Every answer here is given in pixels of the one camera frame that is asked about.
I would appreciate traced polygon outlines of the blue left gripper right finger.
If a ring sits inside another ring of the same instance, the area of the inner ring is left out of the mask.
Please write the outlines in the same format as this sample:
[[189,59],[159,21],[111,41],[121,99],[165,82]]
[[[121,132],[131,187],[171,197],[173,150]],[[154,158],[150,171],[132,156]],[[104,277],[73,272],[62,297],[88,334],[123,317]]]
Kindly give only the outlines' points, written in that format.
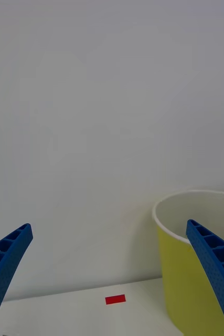
[[187,222],[186,235],[224,315],[224,240],[192,219]]

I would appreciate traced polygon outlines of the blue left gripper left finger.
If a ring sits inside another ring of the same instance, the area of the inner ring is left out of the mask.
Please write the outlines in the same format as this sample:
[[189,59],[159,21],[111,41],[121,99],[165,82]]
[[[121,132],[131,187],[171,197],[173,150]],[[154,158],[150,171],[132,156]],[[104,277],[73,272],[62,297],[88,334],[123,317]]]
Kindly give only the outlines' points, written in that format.
[[32,239],[31,225],[26,223],[0,240],[0,306]]

